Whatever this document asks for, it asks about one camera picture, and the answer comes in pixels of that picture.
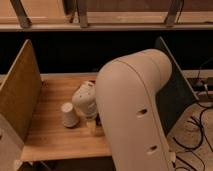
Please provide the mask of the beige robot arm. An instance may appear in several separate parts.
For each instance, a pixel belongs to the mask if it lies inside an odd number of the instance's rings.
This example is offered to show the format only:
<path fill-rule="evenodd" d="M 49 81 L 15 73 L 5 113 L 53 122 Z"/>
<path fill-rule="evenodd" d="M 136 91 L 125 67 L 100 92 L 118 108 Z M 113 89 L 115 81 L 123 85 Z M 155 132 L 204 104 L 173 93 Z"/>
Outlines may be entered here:
<path fill-rule="evenodd" d="M 100 117 L 116 171 L 173 171 L 156 105 L 171 72 L 168 56 L 148 49 L 112 60 L 74 93 L 88 119 Z"/>

